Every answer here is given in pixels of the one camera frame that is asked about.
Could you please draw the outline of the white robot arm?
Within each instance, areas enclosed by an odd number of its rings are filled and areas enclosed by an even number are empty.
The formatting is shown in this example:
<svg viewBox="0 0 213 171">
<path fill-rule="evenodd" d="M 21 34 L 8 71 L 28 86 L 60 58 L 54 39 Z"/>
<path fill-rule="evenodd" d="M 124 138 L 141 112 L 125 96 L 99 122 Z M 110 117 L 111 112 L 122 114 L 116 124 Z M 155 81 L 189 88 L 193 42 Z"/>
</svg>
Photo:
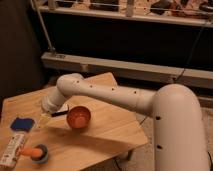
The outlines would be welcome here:
<svg viewBox="0 0 213 171">
<path fill-rule="evenodd" d="M 155 171 L 211 171 L 201 105 L 188 87 L 168 84 L 149 91 L 92 84 L 78 73 L 67 74 L 43 98 L 42 109 L 53 114 L 76 95 L 152 115 Z"/>
</svg>

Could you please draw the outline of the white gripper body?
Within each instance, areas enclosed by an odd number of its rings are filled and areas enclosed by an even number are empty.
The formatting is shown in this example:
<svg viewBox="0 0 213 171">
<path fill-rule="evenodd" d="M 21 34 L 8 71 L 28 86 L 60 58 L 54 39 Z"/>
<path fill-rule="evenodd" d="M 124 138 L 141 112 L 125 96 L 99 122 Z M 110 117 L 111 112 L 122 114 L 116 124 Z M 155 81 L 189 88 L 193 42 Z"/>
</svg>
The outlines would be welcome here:
<svg viewBox="0 0 213 171">
<path fill-rule="evenodd" d="M 59 96 L 45 96 L 42 99 L 41 107 L 47 113 L 56 113 L 65 103 L 66 98 Z"/>
</svg>

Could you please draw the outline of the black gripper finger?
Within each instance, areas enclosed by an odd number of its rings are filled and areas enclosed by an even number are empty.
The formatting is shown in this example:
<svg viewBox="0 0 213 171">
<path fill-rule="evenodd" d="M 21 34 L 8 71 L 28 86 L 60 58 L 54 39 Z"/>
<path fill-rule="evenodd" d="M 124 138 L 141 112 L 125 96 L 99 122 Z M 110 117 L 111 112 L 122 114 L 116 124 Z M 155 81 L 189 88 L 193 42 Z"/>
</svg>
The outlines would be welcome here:
<svg viewBox="0 0 213 171">
<path fill-rule="evenodd" d="M 57 116 L 64 115 L 64 114 L 66 114 L 68 112 L 68 110 L 69 110 L 68 106 L 62 107 L 59 111 L 57 111 L 56 113 L 53 113 L 51 116 L 52 117 L 57 117 Z"/>
</svg>

